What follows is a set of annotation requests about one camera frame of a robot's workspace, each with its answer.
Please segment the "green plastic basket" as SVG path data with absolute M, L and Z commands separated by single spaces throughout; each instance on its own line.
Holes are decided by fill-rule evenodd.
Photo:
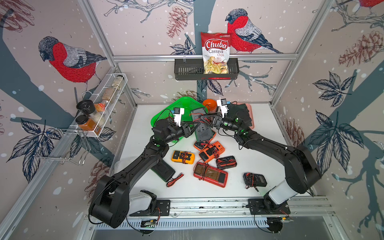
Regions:
M 156 123 L 161 119 L 167 119 L 169 117 L 173 117 L 174 108 L 184 108 L 185 112 L 182 115 L 182 122 L 189 122 L 192 121 L 192 116 L 190 116 L 191 111 L 199 108 L 204 108 L 203 104 L 199 103 L 198 101 L 194 100 L 191 97 L 181 97 L 180 99 L 176 100 L 174 103 L 167 106 L 165 109 L 160 111 L 158 114 L 156 114 L 151 119 L 151 127 L 154 127 Z

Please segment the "yellow multimeter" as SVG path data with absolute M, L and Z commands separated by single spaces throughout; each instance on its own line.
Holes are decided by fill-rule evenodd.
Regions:
M 191 152 L 174 151 L 171 161 L 175 163 L 192 165 L 195 161 L 195 155 Z

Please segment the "small black multimeter front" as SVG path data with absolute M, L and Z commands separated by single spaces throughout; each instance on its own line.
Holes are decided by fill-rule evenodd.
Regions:
M 254 188 L 255 190 L 258 190 L 258 187 L 266 187 L 267 186 L 267 180 L 261 174 L 244 173 L 243 179 L 244 179 L 244 183 L 246 185 L 246 189 Z

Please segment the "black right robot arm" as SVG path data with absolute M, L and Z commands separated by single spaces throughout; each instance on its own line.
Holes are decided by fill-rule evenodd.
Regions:
M 307 192 L 322 178 L 322 173 L 311 152 L 304 146 L 292 147 L 263 137 L 250 129 L 251 119 L 222 117 L 209 114 L 217 130 L 235 132 L 234 139 L 246 149 L 255 150 L 278 161 L 285 168 L 285 180 L 264 195 L 264 209 L 268 212 L 280 208 L 287 200 Z

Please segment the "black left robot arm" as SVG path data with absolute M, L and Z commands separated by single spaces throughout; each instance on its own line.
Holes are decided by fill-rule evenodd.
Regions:
M 113 176 L 99 179 L 88 216 L 93 216 L 114 229 L 119 227 L 129 214 L 132 187 L 164 158 L 170 142 L 181 137 L 188 138 L 199 125 L 198 122 L 181 122 L 178 126 L 166 119 L 159 120 L 152 128 L 153 135 L 139 157 Z

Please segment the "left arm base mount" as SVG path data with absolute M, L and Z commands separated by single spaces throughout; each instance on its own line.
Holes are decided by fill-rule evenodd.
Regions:
M 130 217 L 169 216 L 170 200 L 159 200 L 154 193 L 141 190 L 138 194 L 130 196 Z

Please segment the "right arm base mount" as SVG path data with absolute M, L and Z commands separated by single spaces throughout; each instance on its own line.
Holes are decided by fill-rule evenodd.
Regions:
M 266 200 L 264 198 L 248 199 L 246 208 L 250 210 L 251 215 L 290 215 L 291 210 L 287 201 L 280 205 Z

